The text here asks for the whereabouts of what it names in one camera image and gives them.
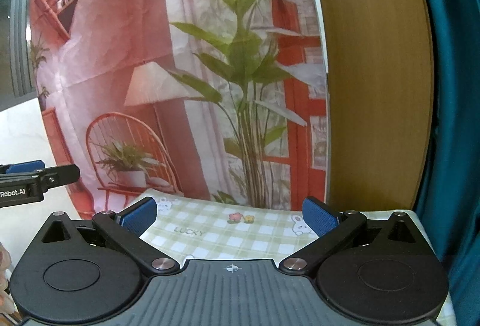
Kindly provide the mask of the operator hand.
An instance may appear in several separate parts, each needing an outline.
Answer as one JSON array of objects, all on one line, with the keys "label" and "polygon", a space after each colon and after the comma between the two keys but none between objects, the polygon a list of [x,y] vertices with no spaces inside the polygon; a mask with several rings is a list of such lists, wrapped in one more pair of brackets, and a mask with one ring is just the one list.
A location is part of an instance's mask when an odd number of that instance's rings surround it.
[{"label": "operator hand", "polygon": [[11,315],[16,311],[13,300],[7,294],[8,281],[6,272],[11,266],[11,256],[3,245],[0,245],[0,251],[0,313]]}]

